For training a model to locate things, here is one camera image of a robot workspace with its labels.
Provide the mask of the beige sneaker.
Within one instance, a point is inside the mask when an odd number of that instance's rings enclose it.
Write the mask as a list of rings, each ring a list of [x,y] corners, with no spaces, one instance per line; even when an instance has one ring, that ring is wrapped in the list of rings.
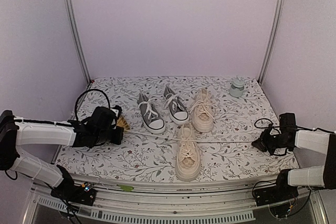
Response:
[[[198,132],[207,133],[213,129],[215,109],[211,93],[205,88],[200,89],[191,107],[192,124]]]
[[[131,126],[126,139],[117,161],[127,180],[215,182],[258,177],[263,167],[261,153],[251,145],[254,136],[239,130],[201,133],[186,123],[152,134],[141,124]]]

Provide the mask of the grey sneaker with white laces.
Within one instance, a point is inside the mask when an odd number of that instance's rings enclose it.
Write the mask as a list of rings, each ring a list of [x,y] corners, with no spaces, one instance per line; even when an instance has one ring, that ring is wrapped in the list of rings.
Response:
[[[152,134],[162,134],[166,129],[165,121],[154,106],[152,99],[140,92],[137,105],[144,127]]]

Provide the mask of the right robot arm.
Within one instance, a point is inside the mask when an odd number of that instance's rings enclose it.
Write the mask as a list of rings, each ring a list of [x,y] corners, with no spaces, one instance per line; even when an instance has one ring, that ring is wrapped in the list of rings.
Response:
[[[279,116],[279,125],[271,120],[267,126],[257,124],[266,121],[258,119],[254,126],[262,129],[252,146],[271,156],[285,156],[288,151],[298,155],[301,168],[281,170],[271,196],[276,201],[284,200],[297,187],[335,189],[335,131],[298,126],[294,113]]]

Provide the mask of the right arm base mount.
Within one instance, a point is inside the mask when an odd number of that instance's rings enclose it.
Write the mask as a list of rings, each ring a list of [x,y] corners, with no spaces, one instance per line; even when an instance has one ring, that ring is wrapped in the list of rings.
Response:
[[[271,186],[257,188],[257,185],[266,183]],[[269,181],[259,181],[252,189],[252,197],[257,206],[264,206],[282,202],[285,200],[295,199],[298,197],[298,186],[291,186],[288,184],[288,171],[285,170],[278,174],[274,183]]]

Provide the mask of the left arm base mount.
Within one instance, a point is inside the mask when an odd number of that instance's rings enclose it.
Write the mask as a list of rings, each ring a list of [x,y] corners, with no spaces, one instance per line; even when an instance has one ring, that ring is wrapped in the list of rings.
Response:
[[[97,194],[93,188],[94,184],[84,182],[81,185],[75,185],[73,178],[64,167],[60,165],[56,165],[56,167],[61,171],[63,180],[57,187],[52,188],[50,195],[65,202],[93,206]]]

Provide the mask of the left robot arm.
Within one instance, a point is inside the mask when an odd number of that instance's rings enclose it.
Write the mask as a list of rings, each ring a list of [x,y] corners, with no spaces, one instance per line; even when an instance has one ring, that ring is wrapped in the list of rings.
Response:
[[[88,118],[51,122],[15,117],[11,110],[1,114],[1,170],[12,170],[57,188],[67,200],[78,188],[67,170],[48,164],[22,149],[23,145],[47,144],[93,148],[106,142],[119,145],[123,128],[117,125],[122,109],[98,106]]]

